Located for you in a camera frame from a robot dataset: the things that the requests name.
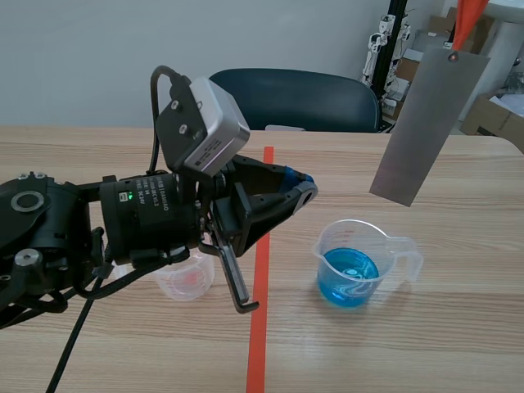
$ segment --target plastic measuring cup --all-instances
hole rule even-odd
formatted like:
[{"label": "plastic measuring cup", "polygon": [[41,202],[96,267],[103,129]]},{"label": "plastic measuring cup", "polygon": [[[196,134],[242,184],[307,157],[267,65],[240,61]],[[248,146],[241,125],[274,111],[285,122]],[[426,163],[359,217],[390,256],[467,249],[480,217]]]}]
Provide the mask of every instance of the plastic measuring cup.
[{"label": "plastic measuring cup", "polygon": [[368,301],[398,259],[407,260],[405,278],[411,282],[417,280],[424,261],[413,239],[387,236],[376,226],[357,219],[329,224],[313,253],[320,259],[320,291],[343,307]]},{"label": "plastic measuring cup", "polygon": [[[127,265],[116,266],[115,278],[128,272]],[[204,295],[215,280],[215,257],[191,250],[184,262],[170,264],[151,273],[158,287],[173,300],[188,301]]]}]

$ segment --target blue liquid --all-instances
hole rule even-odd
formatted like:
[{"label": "blue liquid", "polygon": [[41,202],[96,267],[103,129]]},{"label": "blue liquid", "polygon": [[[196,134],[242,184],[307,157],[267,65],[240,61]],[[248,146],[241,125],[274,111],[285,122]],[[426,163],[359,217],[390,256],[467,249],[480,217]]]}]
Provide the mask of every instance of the blue liquid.
[{"label": "blue liquid", "polygon": [[[371,258],[353,248],[336,248],[324,254],[337,271],[357,279],[378,278],[377,266]],[[335,274],[323,266],[318,271],[318,287],[326,298],[342,307],[356,307],[368,300],[378,286],[375,282],[356,282]]]}]

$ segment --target office chair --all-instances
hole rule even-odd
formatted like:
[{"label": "office chair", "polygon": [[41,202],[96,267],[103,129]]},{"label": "office chair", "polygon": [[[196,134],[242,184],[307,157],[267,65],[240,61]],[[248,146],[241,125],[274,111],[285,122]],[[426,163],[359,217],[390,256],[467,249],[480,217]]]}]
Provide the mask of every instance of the office chair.
[{"label": "office chair", "polygon": [[275,124],[306,131],[378,132],[378,100],[353,79],[257,68],[224,70],[210,79],[233,95],[250,129]]}]

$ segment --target metal plate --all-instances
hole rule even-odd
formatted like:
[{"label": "metal plate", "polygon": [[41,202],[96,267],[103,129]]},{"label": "metal plate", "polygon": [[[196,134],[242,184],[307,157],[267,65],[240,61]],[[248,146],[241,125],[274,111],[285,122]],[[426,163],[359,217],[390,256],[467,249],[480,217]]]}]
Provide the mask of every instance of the metal plate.
[{"label": "metal plate", "polygon": [[488,61],[484,56],[430,47],[369,190],[411,206]]}]

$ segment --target table surface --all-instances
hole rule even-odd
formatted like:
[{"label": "table surface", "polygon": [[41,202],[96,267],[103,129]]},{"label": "table surface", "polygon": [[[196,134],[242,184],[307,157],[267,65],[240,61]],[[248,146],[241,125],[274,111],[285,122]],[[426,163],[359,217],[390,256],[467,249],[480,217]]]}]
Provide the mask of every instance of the table surface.
[{"label": "table surface", "polygon": [[[412,207],[368,193],[388,135],[254,132],[242,151],[312,174],[319,195],[271,234],[267,392],[524,389],[524,156],[501,138],[449,137]],[[147,129],[0,128],[0,183],[30,170],[73,183],[143,173]],[[102,225],[93,206],[93,227]],[[328,304],[309,250],[324,226],[362,219],[412,237],[418,282],[386,280],[367,306]],[[255,251],[240,259],[250,290]],[[150,278],[95,302],[60,392],[245,391],[249,315],[217,266],[174,302]],[[81,300],[0,332],[0,392],[45,391]]]}]

